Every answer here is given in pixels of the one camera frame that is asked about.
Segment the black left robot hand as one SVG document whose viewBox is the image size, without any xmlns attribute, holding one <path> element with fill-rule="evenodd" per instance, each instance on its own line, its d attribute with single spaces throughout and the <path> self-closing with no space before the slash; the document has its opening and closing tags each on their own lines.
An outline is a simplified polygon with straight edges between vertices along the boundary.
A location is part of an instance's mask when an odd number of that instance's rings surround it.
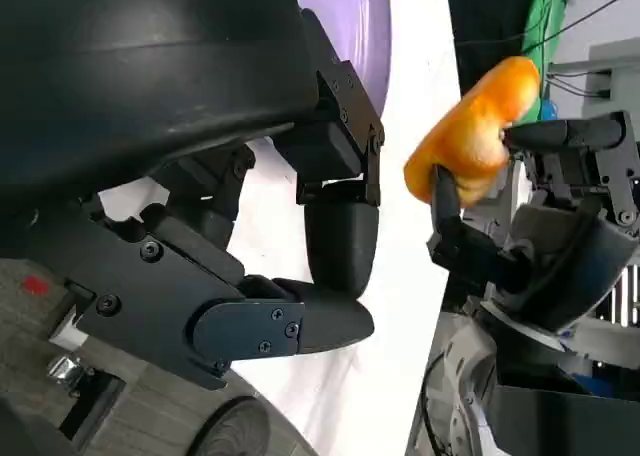
<svg viewBox="0 0 640 456">
<path fill-rule="evenodd" d="M 269 137 L 311 280 L 227 250 Z M 208 389 L 238 360 L 369 337 L 384 129 L 298 0 L 1 0 L 1 254 L 58 276 L 78 326 Z"/>
</svg>

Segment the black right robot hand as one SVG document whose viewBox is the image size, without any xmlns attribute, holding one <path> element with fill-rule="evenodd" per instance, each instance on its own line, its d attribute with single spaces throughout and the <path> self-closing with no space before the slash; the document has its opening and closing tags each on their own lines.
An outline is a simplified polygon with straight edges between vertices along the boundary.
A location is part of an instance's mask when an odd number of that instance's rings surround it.
<svg viewBox="0 0 640 456">
<path fill-rule="evenodd" d="M 596 307 L 639 245 L 639 151 L 631 117 L 540 121 L 506 132 L 533 195 L 518 207 L 505 243 L 465 224 L 452 173 L 432 171 L 432 261 L 492 295 L 507 314 L 560 332 Z"/>
</svg>

